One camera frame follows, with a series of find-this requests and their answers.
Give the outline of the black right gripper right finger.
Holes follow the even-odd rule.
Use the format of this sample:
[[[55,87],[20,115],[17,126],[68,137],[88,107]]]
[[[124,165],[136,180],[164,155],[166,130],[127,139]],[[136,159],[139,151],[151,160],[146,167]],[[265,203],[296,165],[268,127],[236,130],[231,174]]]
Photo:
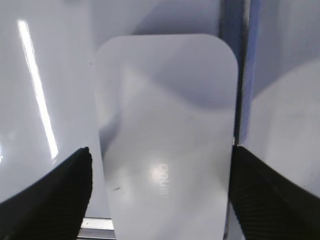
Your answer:
[[[228,197],[247,240],[320,238],[320,199],[242,146],[232,150]]]

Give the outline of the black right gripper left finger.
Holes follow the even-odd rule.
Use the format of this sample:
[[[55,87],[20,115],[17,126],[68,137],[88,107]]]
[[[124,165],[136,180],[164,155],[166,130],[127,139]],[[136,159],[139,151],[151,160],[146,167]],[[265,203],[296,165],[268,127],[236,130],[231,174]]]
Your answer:
[[[79,148],[55,169],[0,204],[2,240],[75,240],[93,190],[93,159]]]

